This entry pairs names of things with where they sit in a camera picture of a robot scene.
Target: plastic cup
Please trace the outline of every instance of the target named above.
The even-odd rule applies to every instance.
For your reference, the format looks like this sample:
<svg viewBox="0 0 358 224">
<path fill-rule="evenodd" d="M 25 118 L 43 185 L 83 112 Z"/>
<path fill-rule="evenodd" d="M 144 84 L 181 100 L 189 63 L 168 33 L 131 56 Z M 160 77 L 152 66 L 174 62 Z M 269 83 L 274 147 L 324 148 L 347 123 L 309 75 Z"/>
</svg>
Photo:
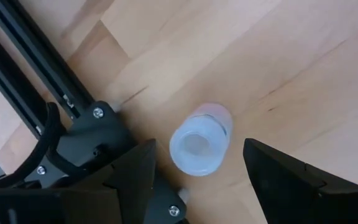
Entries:
<svg viewBox="0 0 358 224">
<path fill-rule="evenodd" d="M 230 112 L 225 107 L 216 103 L 201 105 L 171 137 L 173 162 L 189 175 L 213 173 L 229 147 L 232 127 Z"/>
</svg>

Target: wooden table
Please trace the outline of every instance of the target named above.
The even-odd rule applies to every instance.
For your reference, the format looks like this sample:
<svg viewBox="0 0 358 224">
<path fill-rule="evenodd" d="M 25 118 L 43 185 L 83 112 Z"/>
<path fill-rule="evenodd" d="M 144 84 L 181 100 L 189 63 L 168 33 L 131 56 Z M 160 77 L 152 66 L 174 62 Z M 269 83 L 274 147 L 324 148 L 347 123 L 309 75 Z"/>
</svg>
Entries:
<svg viewBox="0 0 358 224">
<path fill-rule="evenodd" d="M 358 1 L 21 2 L 91 94 L 121 104 L 140 140 L 157 138 L 159 168 L 190 189 L 190 222 L 265 223 L 245 138 L 358 184 Z M 1 30 L 0 41 L 52 99 Z M 221 168 L 190 177 L 168 145 L 204 102 L 227 107 L 234 131 Z M 12 172 L 34 144 L 0 95 L 0 165 Z"/>
</svg>

